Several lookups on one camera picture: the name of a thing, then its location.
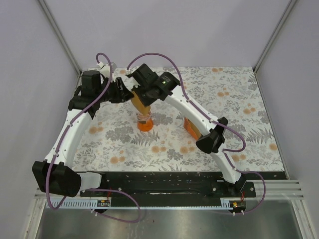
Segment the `brown paper coffee filter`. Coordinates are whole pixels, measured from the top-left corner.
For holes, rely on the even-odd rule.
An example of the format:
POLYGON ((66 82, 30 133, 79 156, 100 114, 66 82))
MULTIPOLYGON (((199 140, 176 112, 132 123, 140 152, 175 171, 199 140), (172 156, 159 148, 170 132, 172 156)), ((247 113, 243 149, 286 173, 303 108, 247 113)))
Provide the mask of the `brown paper coffee filter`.
POLYGON ((133 104, 133 106, 136 108, 136 110, 138 110, 138 112, 145 116, 147 114, 150 113, 151 107, 150 106, 144 106, 143 103, 141 102, 141 100, 139 99, 139 97, 137 96, 137 94, 132 91, 134 97, 131 98, 131 102, 133 104))

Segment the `clear glass dripper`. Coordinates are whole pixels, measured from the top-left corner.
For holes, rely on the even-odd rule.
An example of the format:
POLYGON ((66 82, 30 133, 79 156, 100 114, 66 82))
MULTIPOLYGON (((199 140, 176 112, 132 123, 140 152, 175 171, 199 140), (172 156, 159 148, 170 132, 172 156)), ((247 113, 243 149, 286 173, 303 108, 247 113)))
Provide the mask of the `clear glass dripper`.
POLYGON ((151 113, 142 114, 141 112, 136 112, 137 122, 141 124, 146 124, 149 120, 152 119, 151 113))

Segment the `orange glass carafe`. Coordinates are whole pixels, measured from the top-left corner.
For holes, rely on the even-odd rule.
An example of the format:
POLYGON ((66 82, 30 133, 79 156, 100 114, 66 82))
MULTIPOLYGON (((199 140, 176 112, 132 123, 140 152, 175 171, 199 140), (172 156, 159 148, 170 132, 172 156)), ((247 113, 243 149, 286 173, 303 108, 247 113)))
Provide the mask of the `orange glass carafe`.
POLYGON ((142 119, 139 118, 137 120, 137 127, 142 132, 148 132, 150 131, 154 126, 152 118, 142 119))

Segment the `coffee filter box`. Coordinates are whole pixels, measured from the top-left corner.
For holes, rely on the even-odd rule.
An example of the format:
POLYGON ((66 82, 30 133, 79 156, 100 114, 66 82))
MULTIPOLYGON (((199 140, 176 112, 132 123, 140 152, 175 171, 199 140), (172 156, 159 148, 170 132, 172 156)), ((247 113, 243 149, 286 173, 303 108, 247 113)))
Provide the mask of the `coffee filter box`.
POLYGON ((195 139, 198 140, 201 137, 201 133, 198 128, 186 117, 184 117, 184 128, 195 139))

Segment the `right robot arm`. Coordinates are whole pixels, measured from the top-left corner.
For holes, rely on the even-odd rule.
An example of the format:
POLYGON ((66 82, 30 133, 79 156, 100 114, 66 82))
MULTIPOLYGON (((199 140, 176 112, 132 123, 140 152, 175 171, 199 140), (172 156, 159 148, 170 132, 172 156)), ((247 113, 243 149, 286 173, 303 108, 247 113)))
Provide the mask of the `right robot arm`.
POLYGON ((228 120, 225 117, 218 118, 199 106, 185 92, 181 81, 170 72, 158 75, 148 65, 142 64, 136 70, 127 70, 126 75, 135 80, 132 91, 144 106, 161 100, 176 108, 194 124, 200 133, 196 141, 197 148, 213 157, 222 172, 228 194, 240 196, 245 190, 246 178, 235 169, 234 162, 225 154, 224 132, 228 120))

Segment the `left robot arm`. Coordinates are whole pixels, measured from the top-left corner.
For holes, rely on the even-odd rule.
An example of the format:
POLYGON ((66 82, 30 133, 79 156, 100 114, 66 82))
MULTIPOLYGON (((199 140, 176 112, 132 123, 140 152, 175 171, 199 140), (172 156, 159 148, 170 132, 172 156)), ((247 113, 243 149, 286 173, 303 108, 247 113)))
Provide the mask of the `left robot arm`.
POLYGON ((109 80, 97 70, 83 72, 57 141, 45 159, 32 166, 41 192, 74 197, 80 191, 91 189, 98 197, 107 194, 108 184, 102 181, 101 174, 72 170, 75 153, 101 103, 124 103, 132 97, 122 78, 109 80))

